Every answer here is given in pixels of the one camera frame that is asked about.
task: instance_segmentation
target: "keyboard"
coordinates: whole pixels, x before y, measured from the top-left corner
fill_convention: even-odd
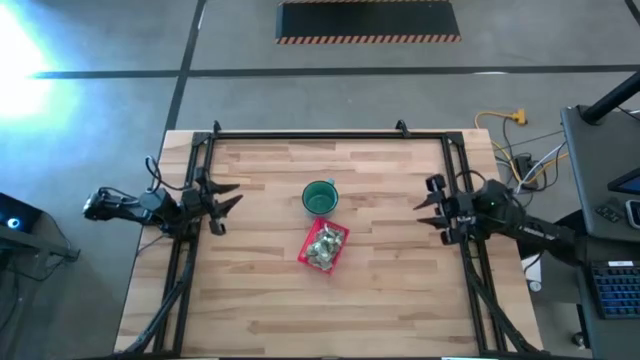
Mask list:
[[[588,274],[602,318],[640,318],[640,261],[592,262]]]

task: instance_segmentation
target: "yellow and black striped edge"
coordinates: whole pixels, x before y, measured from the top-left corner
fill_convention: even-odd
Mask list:
[[[299,36],[276,39],[280,45],[308,44],[392,44],[392,43],[452,43],[460,42],[460,35],[363,35],[363,36]]]
[[[325,19],[322,18],[322,16],[314,15],[316,13],[315,4],[318,6],[331,4],[330,6],[334,6],[332,11],[335,13],[335,11],[342,11],[342,6],[338,5],[341,3],[345,5],[348,3],[354,3],[354,5],[375,3],[380,4],[380,6],[392,6],[390,9],[395,9],[394,6],[396,6],[391,3],[395,3],[397,6],[407,3],[438,3],[438,6],[435,6],[435,4],[433,6],[427,6],[425,4],[417,9],[401,7],[401,9],[404,9],[403,11],[410,11],[412,15],[416,13],[416,10],[422,11],[424,18],[416,20],[415,17],[409,15],[413,20],[409,20],[409,22],[402,22],[401,20],[398,20],[395,22],[396,25],[393,25],[395,29],[389,29],[388,18],[386,18],[386,16],[391,16],[392,18],[395,16],[396,18],[406,19],[406,14],[405,16],[402,16],[402,14],[398,14],[397,12],[394,13],[389,10],[380,11],[379,9],[377,12],[372,12],[372,10],[369,9],[369,14],[372,14],[373,18],[370,19],[368,27],[356,29],[344,29],[343,27],[337,31],[333,28],[327,29],[326,26],[328,25]],[[285,13],[283,13],[282,9],[286,6],[292,6],[292,8],[286,13],[287,15],[284,15]],[[350,11],[353,14],[354,12],[357,13],[358,10],[354,10],[353,7],[345,7],[344,11]],[[375,14],[380,14],[381,12],[385,15],[383,15],[382,18],[380,16],[376,18]],[[283,19],[285,16],[288,16],[289,19],[291,19],[292,16],[297,19],[308,19],[306,22],[297,21],[297,24],[289,22],[288,30],[283,31],[282,26],[287,26],[283,25]],[[455,15],[453,14],[453,9],[451,8],[449,0],[285,0],[278,6],[278,25],[276,29],[275,43],[279,45],[456,43],[461,40],[460,32],[458,31],[458,26],[455,22]]]

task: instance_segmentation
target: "red container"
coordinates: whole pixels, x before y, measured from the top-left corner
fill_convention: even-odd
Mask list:
[[[329,270],[322,270],[319,267],[309,264],[309,258],[307,257],[307,254],[306,254],[307,247],[309,247],[309,245],[313,243],[313,240],[315,240],[316,233],[320,231],[325,224],[327,224],[327,226],[331,229],[344,231],[344,240],[342,241],[342,246],[340,247],[340,250],[338,250],[338,253],[336,254],[336,256],[333,258],[333,261],[332,261],[333,266],[331,266],[331,269]],[[338,259],[340,259],[340,255],[342,254],[342,250],[344,249],[344,246],[347,244],[347,238],[349,238],[349,229],[347,229],[346,227],[340,226],[338,224],[334,224],[331,221],[327,221],[323,218],[316,218],[316,221],[314,221],[313,225],[311,226],[311,230],[309,230],[309,235],[307,235],[307,240],[305,240],[304,245],[302,245],[302,249],[300,249],[300,253],[298,254],[298,261],[316,270],[322,271],[323,273],[327,273],[331,275],[333,274],[333,270],[336,268],[336,264],[338,263]]]

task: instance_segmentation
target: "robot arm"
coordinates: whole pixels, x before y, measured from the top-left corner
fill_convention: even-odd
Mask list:
[[[219,202],[216,194],[225,194],[239,187],[237,184],[219,185],[211,181],[208,173],[198,169],[195,181],[199,189],[187,188],[182,191],[180,202],[176,202],[164,188],[147,191],[139,198],[113,195],[110,188],[102,187],[89,196],[84,205],[85,218],[90,220],[111,220],[113,218],[154,225],[173,238],[184,235],[188,224],[204,215],[210,215],[209,228],[212,234],[224,235],[226,228],[222,218],[242,199],[237,195]]]
[[[443,229],[444,245],[457,244],[463,239],[487,240],[491,234],[502,234],[546,250],[569,265],[583,262],[575,251],[575,232],[567,227],[529,216],[511,190],[496,180],[488,180],[474,193],[458,193],[449,197],[444,193],[442,175],[427,179],[430,194],[414,210],[436,205],[436,217],[419,222]]]

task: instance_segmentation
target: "desk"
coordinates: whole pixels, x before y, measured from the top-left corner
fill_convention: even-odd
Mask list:
[[[182,183],[191,138],[167,133],[160,161],[167,182]],[[464,139],[470,167],[498,178],[488,132],[464,130]],[[220,199],[244,198],[225,236],[203,226],[182,355],[476,354],[459,247],[443,246],[438,231],[416,222],[433,209],[411,210],[426,196],[425,178],[444,173],[442,159],[439,141],[423,139],[217,140],[213,180],[241,184]],[[312,223],[300,195],[329,177],[340,193],[331,220],[351,230],[331,277],[296,262]],[[157,235],[145,229],[140,246]],[[159,242],[137,258],[116,350],[156,312],[170,247]],[[487,247],[502,307],[541,348],[516,243],[495,237]]]
[[[640,260],[640,232],[630,227],[626,219],[614,224],[594,211],[610,199],[620,204],[640,199],[607,189],[608,182],[638,166],[636,137],[630,135],[640,131],[638,121],[613,111],[605,116],[602,126],[591,126],[574,107],[563,110],[562,123],[582,204],[582,211],[570,216],[574,219],[569,226],[577,234],[591,236],[584,244],[587,260]],[[636,345],[640,320],[601,319],[585,274],[578,271],[577,280],[593,356],[608,360],[640,358],[640,347]]]

